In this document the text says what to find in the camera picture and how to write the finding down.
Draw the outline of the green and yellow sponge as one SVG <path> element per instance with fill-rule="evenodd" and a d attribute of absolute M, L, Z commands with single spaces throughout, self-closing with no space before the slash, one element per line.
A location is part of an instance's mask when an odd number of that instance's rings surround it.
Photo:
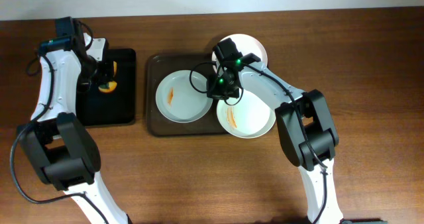
<path fill-rule="evenodd" d="M 102 93 L 112 93 L 117 88 L 117 82 L 113 79 L 117 75 L 117 63 L 116 61 L 112 61 L 107 73 L 105 74 L 105 78 L 98 85 L 98 90 Z"/>

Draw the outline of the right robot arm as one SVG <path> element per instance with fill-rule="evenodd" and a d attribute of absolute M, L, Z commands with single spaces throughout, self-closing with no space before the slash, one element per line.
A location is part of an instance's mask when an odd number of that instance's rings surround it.
<path fill-rule="evenodd" d="M 217 72 L 208 79 L 207 96 L 226 101 L 249 91 L 271 108 L 282 150 L 301 175 L 309 222 L 342 223 L 333 178 L 339 136 L 324 95 L 288 84 L 230 38 L 218 42 L 213 53 Z"/>

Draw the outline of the pale blue-white plate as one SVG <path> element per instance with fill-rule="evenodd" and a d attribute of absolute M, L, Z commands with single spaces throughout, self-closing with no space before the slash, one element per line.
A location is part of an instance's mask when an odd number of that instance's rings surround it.
<path fill-rule="evenodd" d="M 159 112 L 176 123 L 191 123 L 202 118 L 213 100 L 205 93 L 207 79 L 198 72 L 179 70 L 167 75 L 158 85 L 155 102 Z"/>

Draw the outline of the white bowl plate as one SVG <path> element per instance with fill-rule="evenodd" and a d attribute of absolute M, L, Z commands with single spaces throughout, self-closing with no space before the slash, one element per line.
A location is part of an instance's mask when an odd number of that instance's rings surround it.
<path fill-rule="evenodd" d="M 241 98 L 219 100 L 216 115 L 224 130 L 242 139 L 258 138 L 270 131 L 276 122 L 274 111 L 246 90 Z"/>

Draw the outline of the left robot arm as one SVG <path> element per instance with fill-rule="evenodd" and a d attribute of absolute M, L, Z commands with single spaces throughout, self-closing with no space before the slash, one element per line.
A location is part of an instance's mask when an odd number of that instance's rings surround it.
<path fill-rule="evenodd" d="M 56 36 L 38 47 L 38 101 L 14 146 L 40 181 L 73 199 L 91 223 L 129 223 L 101 177 L 100 151 L 88 128 L 134 121 L 136 54 L 111 49 L 72 17 L 56 19 L 55 28 Z"/>

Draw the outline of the white plate with orange stain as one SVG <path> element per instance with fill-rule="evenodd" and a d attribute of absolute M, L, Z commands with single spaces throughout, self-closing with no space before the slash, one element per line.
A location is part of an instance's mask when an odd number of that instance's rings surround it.
<path fill-rule="evenodd" d="M 220 46 L 220 43 L 228 39 L 230 39 L 235 44 L 236 49 L 238 50 L 238 52 L 241 53 L 242 56 L 252 53 L 260 59 L 260 63 L 262 64 L 261 66 L 253 65 L 253 64 L 248 64 L 248 65 L 254 66 L 258 70 L 261 68 L 269 68 L 267 52 L 265 50 L 265 47 L 262 45 L 261 42 L 259 42 L 259 40 L 247 34 L 230 34 L 222 38 L 218 42 L 219 46 Z M 212 68 L 214 72 L 217 73 L 217 69 L 218 69 L 218 66 L 220 65 L 220 62 L 218 61 L 218 58 L 217 58 L 217 55 L 215 54 L 214 49 L 211 55 L 211 61 L 215 62 L 215 64 L 212 65 Z M 246 67 L 244 65 L 246 65 L 247 63 L 248 62 L 238 63 L 237 69 L 241 71 L 242 69 Z"/>

